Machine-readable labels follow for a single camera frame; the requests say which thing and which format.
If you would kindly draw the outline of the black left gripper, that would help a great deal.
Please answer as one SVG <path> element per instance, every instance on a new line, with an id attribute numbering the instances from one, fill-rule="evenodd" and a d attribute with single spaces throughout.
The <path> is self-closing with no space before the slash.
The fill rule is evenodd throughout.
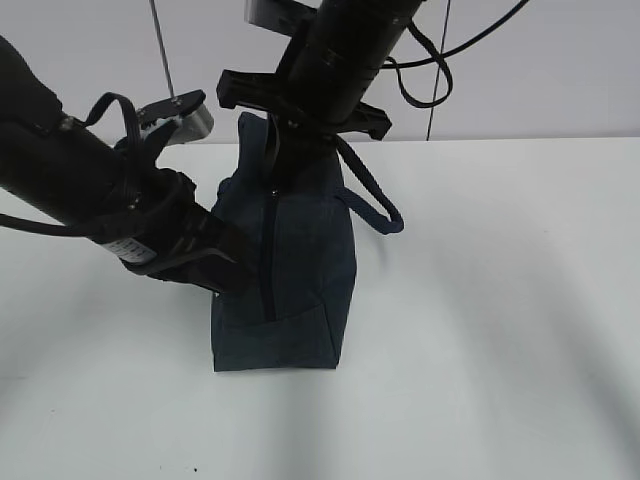
<path id="1" fill-rule="evenodd" d="M 120 248 L 119 259 L 136 275 L 218 293 L 255 282 L 253 240 L 199 205 L 195 184 L 181 172 L 121 172 L 104 186 L 95 213 L 105 226 L 92 239 Z"/>

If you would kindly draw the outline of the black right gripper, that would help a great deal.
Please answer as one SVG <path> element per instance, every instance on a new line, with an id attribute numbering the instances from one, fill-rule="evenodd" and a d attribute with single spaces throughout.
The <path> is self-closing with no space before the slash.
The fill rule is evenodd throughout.
<path id="1" fill-rule="evenodd" d="M 271 195 L 322 194 L 333 177 L 335 143 L 318 132 L 381 140 L 390 130 L 385 111 L 362 101 L 373 78 L 330 49 L 293 39 L 275 72 L 225 70 L 216 94 L 223 108 L 272 113 L 264 151 Z"/>

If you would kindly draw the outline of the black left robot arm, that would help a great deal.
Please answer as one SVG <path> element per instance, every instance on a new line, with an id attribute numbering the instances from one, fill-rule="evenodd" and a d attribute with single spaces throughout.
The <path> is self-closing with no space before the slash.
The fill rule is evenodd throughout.
<path id="1" fill-rule="evenodd" d="M 220 293 L 246 289 L 246 236 L 197 203 L 188 176 L 157 165 L 167 146 L 211 132 L 205 99 L 194 90 L 136 109 L 108 92 L 78 119 L 3 41 L 1 185 L 48 221 L 3 215 L 2 226 L 86 238 L 139 276 Z"/>

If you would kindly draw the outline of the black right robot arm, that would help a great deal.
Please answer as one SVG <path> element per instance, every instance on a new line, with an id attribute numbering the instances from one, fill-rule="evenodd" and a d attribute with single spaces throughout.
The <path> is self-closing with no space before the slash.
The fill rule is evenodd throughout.
<path id="1" fill-rule="evenodd" d="M 341 133 L 381 140 L 387 114 L 363 102 L 386 58 L 419 9 L 417 1 L 249 1 L 245 20 L 289 37 L 272 73 L 226 70 L 219 104 L 268 115 L 263 172 L 284 189 L 308 163 L 335 149 Z"/>

